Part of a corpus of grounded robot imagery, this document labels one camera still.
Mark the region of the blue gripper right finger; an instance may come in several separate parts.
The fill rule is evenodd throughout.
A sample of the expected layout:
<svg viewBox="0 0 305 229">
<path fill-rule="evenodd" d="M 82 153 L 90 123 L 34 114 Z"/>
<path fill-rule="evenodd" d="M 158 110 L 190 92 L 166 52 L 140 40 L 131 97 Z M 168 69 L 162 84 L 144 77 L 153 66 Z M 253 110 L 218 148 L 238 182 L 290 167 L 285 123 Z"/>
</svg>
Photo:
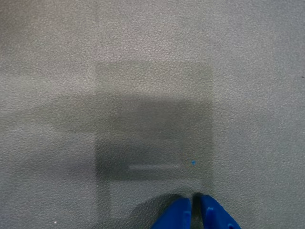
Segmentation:
<svg viewBox="0 0 305 229">
<path fill-rule="evenodd" d="M 209 195 L 201 196 L 201 213 L 205 229 L 241 229 L 222 205 Z"/>
</svg>

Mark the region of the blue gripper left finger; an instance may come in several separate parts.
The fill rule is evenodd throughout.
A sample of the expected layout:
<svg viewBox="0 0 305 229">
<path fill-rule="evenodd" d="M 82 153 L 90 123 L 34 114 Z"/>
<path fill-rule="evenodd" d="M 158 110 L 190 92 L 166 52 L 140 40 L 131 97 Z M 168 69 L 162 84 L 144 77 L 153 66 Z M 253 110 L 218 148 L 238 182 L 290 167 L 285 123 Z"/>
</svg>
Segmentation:
<svg viewBox="0 0 305 229">
<path fill-rule="evenodd" d="M 152 229 L 189 229 L 192 205 L 188 198 L 179 198 L 170 204 L 152 225 Z"/>
</svg>

